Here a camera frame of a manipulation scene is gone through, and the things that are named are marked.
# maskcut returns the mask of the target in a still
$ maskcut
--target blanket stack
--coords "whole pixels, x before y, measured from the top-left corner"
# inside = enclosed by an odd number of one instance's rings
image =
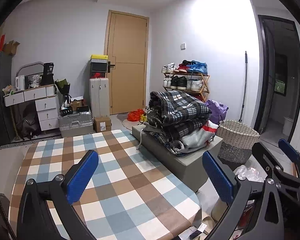
[[[208,121],[211,110],[181,91],[151,92],[149,108],[144,131],[178,156],[205,147],[218,128]]]

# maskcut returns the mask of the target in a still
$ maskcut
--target door frame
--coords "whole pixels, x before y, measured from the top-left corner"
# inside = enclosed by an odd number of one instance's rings
[[[263,116],[263,111],[265,108],[266,104],[266,96],[267,96],[267,88],[268,88],[268,82],[269,82],[269,64],[268,64],[268,43],[266,42],[266,35],[265,35],[265,30],[263,27],[263,22],[262,20],[275,20],[275,21],[280,21],[280,22],[285,22],[293,25],[293,29],[297,34],[298,38],[298,47],[300,50],[300,38],[299,34],[297,31],[297,27],[294,21],[284,19],[284,18],[279,18],[279,17],[274,17],[274,16],[268,16],[268,15],[258,15],[258,19],[260,22],[260,27],[261,27],[261,33],[262,33],[262,47],[263,47],[263,80],[262,80],[262,89],[261,89],[261,97],[260,97],[260,104],[259,104],[259,109],[258,109],[258,114],[256,118],[256,122],[254,125],[254,130],[259,130],[260,125],[261,125],[261,120]],[[297,102],[297,108],[296,108],[296,113],[294,116],[292,128],[290,135],[288,137],[288,142],[291,141],[294,130],[297,125],[298,117],[299,117],[299,112],[300,112],[300,69],[299,69],[299,93],[298,93],[298,102]]]
[[[137,14],[132,14],[132,13],[126,13],[126,12],[119,12],[119,11],[113,11],[109,10],[108,12],[108,19],[107,19],[107,27],[106,27],[106,37],[105,37],[105,47],[104,47],[104,55],[108,55],[108,43],[109,43],[109,33],[110,33],[110,20],[111,20],[111,15],[115,14],[123,14],[123,15],[128,15],[128,16],[133,16],[133,17],[138,17],[145,19],[147,21],[146,24],[146,53],[145,53],[145,74],[144,74],[144,85],[143,85],[143,108],[146,106],[146,83],[147,83],[147,62],[148,62],[148,43],[149,43],[149,17],[137,15]],[[112,108],[111,108],[111,103],[109,102],[109,108],[110,108],[110,114],[113,114]]]

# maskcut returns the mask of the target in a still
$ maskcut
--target red plastic bag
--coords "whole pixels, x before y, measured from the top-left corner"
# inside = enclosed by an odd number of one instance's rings
[[[138,109],[137,111],[132,111],[132,112],[128,113],[127,120],[130,122],[138,122],[138,121],[140,121],[140,116],[144,113],[145,113],[145,111],[143,111],[142,109]]]

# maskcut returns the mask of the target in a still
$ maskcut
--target white square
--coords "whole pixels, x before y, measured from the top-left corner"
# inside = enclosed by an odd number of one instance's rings
[[[117,138],[118,143],[129,142],[129,138],[127,136],[122,136]]]
[[[76,153],[76,152],[83,152],[85,151],[86,149],[84,148],[84,144],[80,144],[80,145],[75,145],[73,146],[73,152]]]
[[[139,168],[139,170],[142,173],[155,168],[155,166],[150,161],[143,161],[143,162],[136,163],[136,166]]]
[[[122,132],[121,130],[113,130],[113,131],[111,131],[113,134],[115,134],[115,133],[119,133],[119,132]]]
[[[115,157],[114,157],[113,153],[100,154],[99,158],[100,158],[102,163],[115,160]]]
[[[119,195],[118,198],[120,199],[125,210],[145,203],[135,190]]]
[[[98,132],[98,133],[93,133],[92,134],[92,137],[100,137],[100,136],[103,136],[103,134],[101,132]]]
[[[96,148],[102,148],[102,147],[106,147],[106,146],[108,146],[106,140],[100,141],[100,142],[96,142]]]
[[[63,148],[60,148],[60,149],[53,149],[53,150],[52,150],[52,156],[55,156],[55,155],[62,155],[62,152],[63,152]]]
[[[43,154],[43,151],[35,152],[32,158],[33,158],[33,159],[41,158],[41,157],[42,157],[42,154]]]
[[[61,139],[55,139],[54,140],[54,144],[57,144],[57,143],[63,143],[65,141],[64,138],[61,138]]]
[[[126,152],[129,156],[135,155],[135,154],[139,154],[139,153],[140,153],[139,150],[137,150],[135,146],[134,146],[134,147],[127,148],[127,149],[124,149],[124,150],[125,150],[125,152]]]
[[[41,142],[38,142],[38,146],[45,146],[47,143],[47,141],[41,141]]]
[[[152,183],[152,185],[159,191],[161,194],[164,194],[172,189],[174,189],[176,186],[168,180],[166,177],[159,179]]]
[[[93,188],[93,187],[94,187],[93,181],[92,181],[92,179],[90,179],[86,188]]]
[[[62,163],[50,163],[49,172],[62,171]]]
[[[190,198],[182,201],[174,207],[186,219],[193,217],[200,209],[197,203],[193,202]]]
[[[170,233],[158,218],[151,219],[137,226],[137,228],[146,240],[157,240]]]
[[[73,137],[73,140],[74,141],[83,140],[83,135],[75,136],[75,137]]]
[[[51,213],[51,216],[53,218],[53,221],[56,225],[62,225],[62,222],[61,222],[61,219],[57,213],[57,210],[55,208],[50,208],[50,213]]]
[[[99,201],[82,204],[81,209],[82,209],[84,219],[86,221],[105,217],[105,214],[102,210],[102,207],[101,207],[101,204]]]
[[[29,167],[28,174],[38,174],[40,165],[33,165]]]
[[[108,175],[108,178],[109,178],[111,183],[127,178],[126,174],[124,174],[122,169],[107,171],[107,175]]]
[[[105,237],[98,237],[98,240],[117,240],[117,238],[115,237],[115,235],[111,235],[111,236],[105,236]]]

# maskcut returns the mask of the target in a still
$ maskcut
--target white label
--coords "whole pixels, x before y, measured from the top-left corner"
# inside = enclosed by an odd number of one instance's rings
[[[208,225],[202,223],[199,227],[198,227],[198,231],[200,231],[201,233],[203,233],[203,231],[207,228]]]
[[[101,122],[100,123],[100,130],[105,131],[106,130],[106,122]]]

